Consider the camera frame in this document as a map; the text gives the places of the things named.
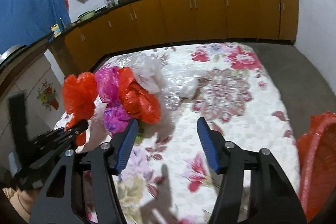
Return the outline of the red lined trash basket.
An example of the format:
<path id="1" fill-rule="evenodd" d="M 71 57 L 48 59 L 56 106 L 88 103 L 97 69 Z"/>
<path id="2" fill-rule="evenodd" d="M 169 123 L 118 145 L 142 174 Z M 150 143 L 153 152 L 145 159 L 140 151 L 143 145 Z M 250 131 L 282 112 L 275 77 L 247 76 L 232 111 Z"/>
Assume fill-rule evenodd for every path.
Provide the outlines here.
<path id="1" fill-rule="evenodd" d="M 310 127 L 297 141 L 301 181 L 299 200 L 311 221 L 335 189 L 335 114 L 310 117 Z"/>

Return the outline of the yellow bottle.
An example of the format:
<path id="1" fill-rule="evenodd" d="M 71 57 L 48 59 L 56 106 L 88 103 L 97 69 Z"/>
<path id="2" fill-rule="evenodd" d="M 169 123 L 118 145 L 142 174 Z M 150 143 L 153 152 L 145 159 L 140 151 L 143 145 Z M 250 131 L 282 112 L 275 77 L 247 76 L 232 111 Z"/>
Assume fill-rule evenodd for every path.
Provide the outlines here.
<path id="1" fill-rule="evenodd" d="M 53 33 L 53 37 L 54 38 L 57 38 L 62 33 L 62 30 L 61 30 L 61 28 L 60 28 L 60 26 L 58 24 L 54 24 L 51 27 L 51 31 Z"/>

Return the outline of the blue cloth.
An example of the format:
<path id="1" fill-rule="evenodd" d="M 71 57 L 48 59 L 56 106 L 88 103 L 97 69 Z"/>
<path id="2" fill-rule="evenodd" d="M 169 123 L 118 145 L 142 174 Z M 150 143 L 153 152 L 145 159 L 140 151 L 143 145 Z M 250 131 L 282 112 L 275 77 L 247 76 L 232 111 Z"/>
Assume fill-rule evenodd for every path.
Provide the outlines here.
<path id="1" fill-rule="evenodd" d="M 1 53 L 15 45 L 36 42 L 71 24 L 66 0 L 1 0 Z"/>

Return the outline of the flower wall sticker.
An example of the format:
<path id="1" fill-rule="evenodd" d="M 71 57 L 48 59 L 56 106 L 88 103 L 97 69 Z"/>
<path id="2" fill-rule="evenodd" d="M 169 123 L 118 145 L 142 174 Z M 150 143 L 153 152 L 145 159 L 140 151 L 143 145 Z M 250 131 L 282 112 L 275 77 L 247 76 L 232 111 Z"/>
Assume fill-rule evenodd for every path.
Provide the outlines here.
<path id="1" fill-rule="evenodd" d="M 42 82 L 42 86 L 38 88 L 37 99 L 46 110 L 58 110 L 58 94 L 52 83 L 48 81 Z"/>

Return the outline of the floral tablecloth table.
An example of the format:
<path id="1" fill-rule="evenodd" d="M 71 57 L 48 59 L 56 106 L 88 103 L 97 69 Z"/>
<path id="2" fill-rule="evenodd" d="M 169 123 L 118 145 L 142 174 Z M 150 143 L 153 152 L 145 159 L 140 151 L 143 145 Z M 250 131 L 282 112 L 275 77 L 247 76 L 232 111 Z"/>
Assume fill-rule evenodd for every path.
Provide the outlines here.
<path id="1" fill-rule="evenodd" d="M 249 46 L 212 43 L 111 57 L 104 67 L 161 65 L 162 117 L 142 123 L 127 167 L 114 178 L 128 223 L 207 223 L 221 176 L 207 164 L 197 120 L 242 149 L 268 148 L 299 189 L 295 138 L 279 90 Z"/>

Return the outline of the glass jar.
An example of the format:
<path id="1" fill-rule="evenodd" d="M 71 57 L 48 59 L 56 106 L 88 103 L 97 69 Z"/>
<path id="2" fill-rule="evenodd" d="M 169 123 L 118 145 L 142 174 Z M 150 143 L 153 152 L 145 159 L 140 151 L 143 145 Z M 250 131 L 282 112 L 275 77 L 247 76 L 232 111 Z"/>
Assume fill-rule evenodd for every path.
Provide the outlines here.
<path id="1" fill-rule="evenodd" d="M 104 0 L 106 7 L 111 8 L 118 5 L 118 0 Z"/>

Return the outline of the green pot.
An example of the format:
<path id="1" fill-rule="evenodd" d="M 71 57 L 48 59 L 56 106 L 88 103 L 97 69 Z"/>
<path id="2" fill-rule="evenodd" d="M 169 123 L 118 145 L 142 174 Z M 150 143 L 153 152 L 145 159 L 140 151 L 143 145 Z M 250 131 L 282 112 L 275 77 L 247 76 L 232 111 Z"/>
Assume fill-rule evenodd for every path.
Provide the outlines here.
<path id="1" fill-rule="evenodd" d="M 87 11 L 81 15 L 78 16 L 78 19 L 83 22 L 95 15 L 95 10 Z"/>

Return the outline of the red plastic bag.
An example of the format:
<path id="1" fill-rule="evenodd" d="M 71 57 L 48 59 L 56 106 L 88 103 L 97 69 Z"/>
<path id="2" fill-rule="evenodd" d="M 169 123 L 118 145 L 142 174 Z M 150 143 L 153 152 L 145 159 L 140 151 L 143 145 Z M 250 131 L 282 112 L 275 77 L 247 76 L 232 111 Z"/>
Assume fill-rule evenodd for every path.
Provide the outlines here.
<path id="1" fill-rule="evenodd" d="M 137 82 L 130 67 L 120 68 L 118 74 L 118 97 L 127 114 L 145 123 L 159 122 L 161 106 L 158 98 Z"/>

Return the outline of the white plastic bag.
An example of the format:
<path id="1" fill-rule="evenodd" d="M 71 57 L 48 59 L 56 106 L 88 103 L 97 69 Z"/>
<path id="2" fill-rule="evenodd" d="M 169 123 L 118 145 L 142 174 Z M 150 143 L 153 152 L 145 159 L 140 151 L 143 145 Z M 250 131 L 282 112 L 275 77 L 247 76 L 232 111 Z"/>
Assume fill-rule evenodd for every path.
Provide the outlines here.
<path id="1" fill-rule="evenodd" d="M 144 53 L 134 53 L 129 66 L 135 80 L 142 88 L 150 94 L 161 92 L 163 78 L 159 59 Z"/>

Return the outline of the magenta plastic bag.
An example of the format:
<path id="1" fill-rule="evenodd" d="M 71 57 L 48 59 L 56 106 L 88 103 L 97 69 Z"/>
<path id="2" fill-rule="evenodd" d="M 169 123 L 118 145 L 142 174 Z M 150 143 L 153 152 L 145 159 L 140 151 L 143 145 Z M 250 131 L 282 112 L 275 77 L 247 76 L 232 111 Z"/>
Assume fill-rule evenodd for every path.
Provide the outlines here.
<path id="1" fill-rule="evenodd" d="M 106 104 L 103 122 L 111 137 L 123 132 L 131 117 L 124 109 L 119 96 L 119 67 L 101 67 L 95 74 L 97 91 L 102 103 Z"/>

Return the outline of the lower wooden kitchen cabinets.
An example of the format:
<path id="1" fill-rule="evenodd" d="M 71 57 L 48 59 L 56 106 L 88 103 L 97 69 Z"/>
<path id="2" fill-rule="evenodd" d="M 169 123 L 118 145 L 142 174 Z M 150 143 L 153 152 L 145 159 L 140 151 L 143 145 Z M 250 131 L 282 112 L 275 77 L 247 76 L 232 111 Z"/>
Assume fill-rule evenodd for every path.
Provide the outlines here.
<path id="1" fill-rule="evenodd" d="M 139 0 L 58 36 L 50 46 L 64 75 L 108 54 L 197 40 L 294 42 L 299 0 Z"/>

